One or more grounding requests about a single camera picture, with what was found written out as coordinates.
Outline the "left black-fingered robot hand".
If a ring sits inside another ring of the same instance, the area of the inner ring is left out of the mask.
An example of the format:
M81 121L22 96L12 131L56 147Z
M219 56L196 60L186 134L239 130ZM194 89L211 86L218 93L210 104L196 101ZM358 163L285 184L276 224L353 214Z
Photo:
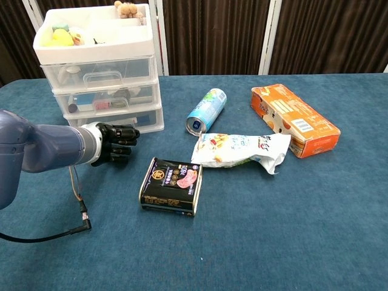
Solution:
M101 134L101 151L99 158L91 166L97 167L108 162L127 164L132 152L130 146L135 146L140 137L139 130L132 125L110 125L103 122L98 122L95 127Z

